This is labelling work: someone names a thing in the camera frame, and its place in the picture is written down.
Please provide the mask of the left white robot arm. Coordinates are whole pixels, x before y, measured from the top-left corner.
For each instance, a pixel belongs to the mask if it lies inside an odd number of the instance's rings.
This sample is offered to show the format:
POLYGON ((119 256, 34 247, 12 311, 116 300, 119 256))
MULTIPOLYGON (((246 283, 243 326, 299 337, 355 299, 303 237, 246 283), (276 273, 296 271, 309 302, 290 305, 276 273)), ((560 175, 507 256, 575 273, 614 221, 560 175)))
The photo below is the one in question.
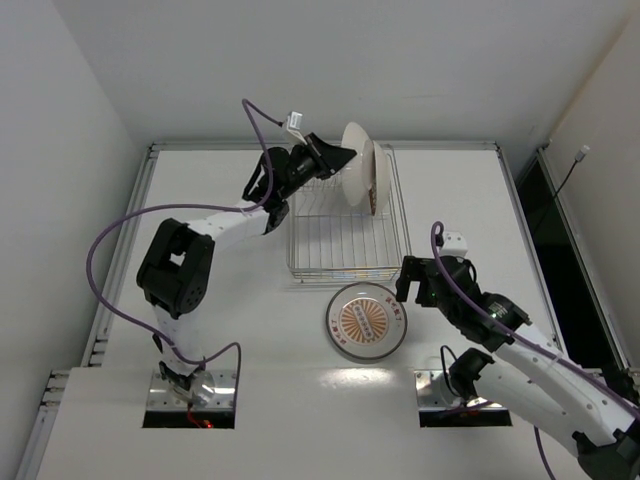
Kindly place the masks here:
POLYGON ((159 327, 162 378, 183 398, 205 387, 206 359, 196 343, 194 313, 205 298, 214 257, 248 238, 266 235, 283 222, 288 199, 312 179, 327 180, 351 164, 357 147, 334 146, 315 134, 291 149, 272 147, 259 158, 241 200, 230 210, 158 227, 136 276, 159 327))

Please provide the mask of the floral brown-rim plate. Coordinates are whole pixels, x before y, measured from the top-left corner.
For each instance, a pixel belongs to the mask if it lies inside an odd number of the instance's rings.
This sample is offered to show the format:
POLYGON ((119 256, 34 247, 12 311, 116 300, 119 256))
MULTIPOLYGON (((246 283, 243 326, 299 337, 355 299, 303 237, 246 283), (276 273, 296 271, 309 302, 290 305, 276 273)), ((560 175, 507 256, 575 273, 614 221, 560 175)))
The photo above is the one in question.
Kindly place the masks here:
POLYGON ((381 145, 373 141, 373 181, 369 190, 371 214, 379 216, 389 202, 391 192, 392 167, 381 145))
POLYGON ((349 122, 342 135, 341 147, 356 152, 340 172, 346 201, 355 207, 368 195, 373 185, 374 145, 358 123, 349 122))

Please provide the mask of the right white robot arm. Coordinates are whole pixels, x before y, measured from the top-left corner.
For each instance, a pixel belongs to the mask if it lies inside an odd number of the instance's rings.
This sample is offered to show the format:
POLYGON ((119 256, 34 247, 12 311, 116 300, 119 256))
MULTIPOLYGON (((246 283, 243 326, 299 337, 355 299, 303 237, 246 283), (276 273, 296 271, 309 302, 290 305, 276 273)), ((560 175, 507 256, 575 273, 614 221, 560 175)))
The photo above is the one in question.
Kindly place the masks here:
POLYGON ((509 298, 481 291, 470 261, 407 256, 397 301, 406 301, 413 282, 417 304, 438 309, 474 344, 431 383, 440 413, 483 398, 552 437, 589 478, 638 478, 638 408, 564 358, 509 298))

